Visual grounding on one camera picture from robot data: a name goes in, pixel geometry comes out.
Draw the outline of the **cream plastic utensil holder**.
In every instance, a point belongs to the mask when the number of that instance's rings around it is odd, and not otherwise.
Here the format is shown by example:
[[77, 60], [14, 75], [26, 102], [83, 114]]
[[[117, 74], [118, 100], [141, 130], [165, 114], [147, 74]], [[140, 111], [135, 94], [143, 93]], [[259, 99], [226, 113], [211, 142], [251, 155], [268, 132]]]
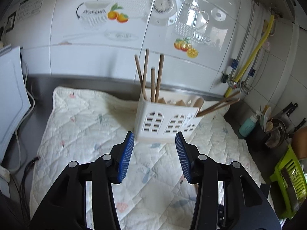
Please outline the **cream plastic utensil holder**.
[[158, 102], [150, 100], [151, 90], [140, 95], [134, 124], [137, 141], [170, 143], [177, 132], [185, 138], [192, 133], [201, 121], [197, 114], [205, 101], [200, 96], [180, 94], [173, 91], [160, 91]]

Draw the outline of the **black utensil pot with spoons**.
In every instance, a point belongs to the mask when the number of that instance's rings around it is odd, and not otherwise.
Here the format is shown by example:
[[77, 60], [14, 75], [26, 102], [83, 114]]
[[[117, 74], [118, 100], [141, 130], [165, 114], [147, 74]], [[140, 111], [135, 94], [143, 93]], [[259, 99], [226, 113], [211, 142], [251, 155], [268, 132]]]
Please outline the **black utensil pot with spoons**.
[[304, 118], [297, 126], [290, 120], [290, 115], [298, 108], [298, 103], [290, 102], [275, 116], [271, 115], [271, 108], [266, 105], [260, 117], [260, 127], [265, 133], [263, 139], [269, 148], [279, 147], [286, 139], [292, 138], [306, 123]]

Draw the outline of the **white quilted mat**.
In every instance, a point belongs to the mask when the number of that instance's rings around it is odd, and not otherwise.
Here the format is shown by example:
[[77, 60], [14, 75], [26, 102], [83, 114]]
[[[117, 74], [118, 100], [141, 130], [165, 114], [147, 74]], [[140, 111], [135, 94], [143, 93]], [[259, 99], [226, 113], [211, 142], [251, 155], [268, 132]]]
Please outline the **white quilted mat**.
[[[53, 110], [37, 154], [30, 213], [70, 161], [95, 161], [123, 142], [134, 127], [137, 102], [104, 92], [57, 87]], [[257, 184], [264, 183], [248, 146], [224, 119], [227, 108], [205, 116], [191, 143], [218, 163], [239, 161]], [[122, 229], [189, 229], [196, 190], [183, 176], [174, 143], [135, 142], [126, 178], [113, 185]]]

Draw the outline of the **green plastic basket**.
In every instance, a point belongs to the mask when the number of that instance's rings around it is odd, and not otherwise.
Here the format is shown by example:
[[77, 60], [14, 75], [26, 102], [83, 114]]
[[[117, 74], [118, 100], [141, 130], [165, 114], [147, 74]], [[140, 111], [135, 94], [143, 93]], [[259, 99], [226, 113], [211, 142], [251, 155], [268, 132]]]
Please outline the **green plastic basket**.
[[291, 145], [287, 147], [270, 176], [272, 182], [278, 183], [285, 203], [285, 209], [278, 214], [280, 219], [293, 218], [306, 199], [305, 173]]

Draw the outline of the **white microwave oven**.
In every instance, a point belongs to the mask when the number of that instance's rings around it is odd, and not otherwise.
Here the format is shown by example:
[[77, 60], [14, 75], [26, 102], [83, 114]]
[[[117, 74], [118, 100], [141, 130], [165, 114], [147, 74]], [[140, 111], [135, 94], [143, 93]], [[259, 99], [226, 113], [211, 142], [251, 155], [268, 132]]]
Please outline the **white microwave oven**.
[[19, 47], [8, 45], [1, 50], [0, 73], [0, 148], [3, 160], [12, 135], [30, 108]]

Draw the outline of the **teal soap bottle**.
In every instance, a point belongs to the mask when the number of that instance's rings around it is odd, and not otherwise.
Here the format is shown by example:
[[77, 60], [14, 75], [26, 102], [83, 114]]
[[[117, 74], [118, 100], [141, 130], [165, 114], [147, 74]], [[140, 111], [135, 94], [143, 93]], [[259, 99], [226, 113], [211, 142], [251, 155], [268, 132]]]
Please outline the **teal soap bottle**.
[[262, 113], [260, 111], [256, 111], [254, 115], [251, 115], [248, 119], [246, 119], [245, 122], [239, 128], [239, 133], [243, 137], [246, 137], [254, 129], [261, 115]]

